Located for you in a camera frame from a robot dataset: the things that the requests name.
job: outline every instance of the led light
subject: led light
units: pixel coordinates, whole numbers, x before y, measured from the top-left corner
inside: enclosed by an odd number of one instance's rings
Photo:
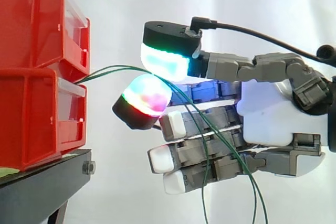
[[[124,99],[150,116],[160,116],[172,97],[172,90],[152,74],[143,74],[135,78],[125,89]]]
[[[189,59],[171,52],[141,45],[141,61],[148,71],[170,81],[182,81],[187,77]]]

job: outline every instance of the red plastic drawer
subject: red plastic drawer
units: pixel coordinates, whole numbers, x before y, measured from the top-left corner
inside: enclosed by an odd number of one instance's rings
[[[49,67],[75,82],[89,74],[89,29],[72,0],[1,0],[0,68]]]
[[[26,170],[85,141],[85,87],[51,69],[0,69],[0,167]]]

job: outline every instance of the black cable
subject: black cable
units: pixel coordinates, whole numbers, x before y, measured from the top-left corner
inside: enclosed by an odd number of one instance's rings
[[[270,42],[272,44],[275,44],[279,47],[285,48],[285,49],[287,49],[289,51],[292,51],[292,52],[294,52],[298,55],[301,55],[301,56],[303,56],[307,59],[311,59],[311,60],[316,61],[316,62],[328,64],[328,62],[322,61],[321,59],[319,59],[315,55],[309,54],[309,53],[307,53],[305,51],[302,51],[302,50],[300,50],[296,47],[293,47],[293,46],[291,46],[291,45],[289,45],[285,42],[274,39],[274,38],[272,38],[268,35],[259,33],[257,31],[254,31],[254,30],[251,30],[251,29],[248,29],[248,28],[235,26],[235,25],[218,23],[215,20],[211,20],[211,19],[207,19],[207,18],[200,18],[200,17],[193,17],[191,25],[190,25],[190,30],[195,31],[196,33],[198,33],[200,29],[217,29],[217,28],[237,31],[237,32],[240,32],[240,33],[243,33],[243,34],[248,34],[248,35],[257,37],[259,39],[263,39],[265,41],[268,41],[268,42]]]
[[[275,44],[279,47],[282,47],[282,48],[285,48],[289,51],[292,51],[298,55],[301,55],[307,59],[311,59],[311,60],[314,60],[314,61],[317,61],[317,62],[322,62],[319,58],[317,58],[316,56],[312,55],[312,54],[309,54],[305,51],[302,51],[301,49],[298,49],[296,47],[293,47],[281,40],[278,40],[278,39],[274,39],[268,35],[265,35],[265,34],[262,34],[262,33],[259,33],[257,31],[253,31],[251,29],[248,29],[248,28],[244,28],[244,27],[240,27],[240,26],[235,26],[235,25],[229,25],[229,24],[222,24],[222,23],[217,23],[217,27],[218,28],[222,28],[222,29],[227,29],[227,30],[233,30],[233,31],[238,31],[240,33],[244,33],[244,34],[249,34],[251,36],[254,36],[254,37],[257,37],[259,39],[263,39],[265,41],[268,41],[272,44]]]
[[[156,130],[159,130],[159,131],[161,131],[162,129],[161,129],[161,127],[160,126],[158,126],[158,125],[153,125],[153,127],[152,127],[153,129],[156,129]]]

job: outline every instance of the robot finger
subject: robot finger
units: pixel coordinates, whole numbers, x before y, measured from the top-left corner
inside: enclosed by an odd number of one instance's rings
[[[250,148],[250,145],[243,139],[241,128],[222,132],[222,136],[238,151]],[[215,134],[205,136],[204,140],[210,159],[231,154],[230,149]],[[148,151],[148,157],[152,172],[155,174],[171,173],[183,167],[206,161],[204,143],[201,137],[153,148]]]
[[[241,154],[251,172],[265,166],[265,160],[254,159],[254,155],[253,152]],[[206,163],[201,163],[166,173],[163,175],[163,185],[167,194],[183,194],[202,188],[205,176],[204,184],[207,185],[242,174],[244,172],[238,160],[229,155],[210,160],[208,172],[206,172]]]
[[[194,104],[236,100],[240,98],[241,82],[226,82],[226,81],[203,81],[195,84],[178,84],[177,87],[193,101]],[[187,101],[180,99],[175,93],[172,95],[169,106],[184,105]]]
[[[215,124],[218,129],[241,125],[242,119],[238,115],[235,105],[219,106],[204,110],[203,113]],[[211,128],[204,122],[198,112],[192,115],[201,128],[202,133],[211,132]],[[173,111],[163,115],[159,119],[163,137],[167,142],[190,138],[199,135],[200,132],[195,125],[192,116],[188,112]]]

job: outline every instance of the white backdrop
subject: white backdrop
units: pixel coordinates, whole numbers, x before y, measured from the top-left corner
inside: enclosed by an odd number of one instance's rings
[[[246,26],[314,53],[336,43],[336,0],[76,0],[91,19],[92,70],[126,63],[141,66],[143,24],[165,20],[189,24],[192,16]],[[231,31],[207,31],[204,49],[253,57],[276,46]],[[316,66],[330,77],[333,70]],[[152,175],[146,151],[163,144],[160,132],[131,131],[111,106],[138,75],[123,72],[88,83],[88,143],[97,172],[70,201],[67,224],[202,224],[201,192],[169,196]],[[336,223],[336,154],[309,175],[285,179],[256,173],[271,224]],[[253,193],[246,177],[207,187],[211,224],[251,223]],[[261,207],[257,223],[264,223]]]

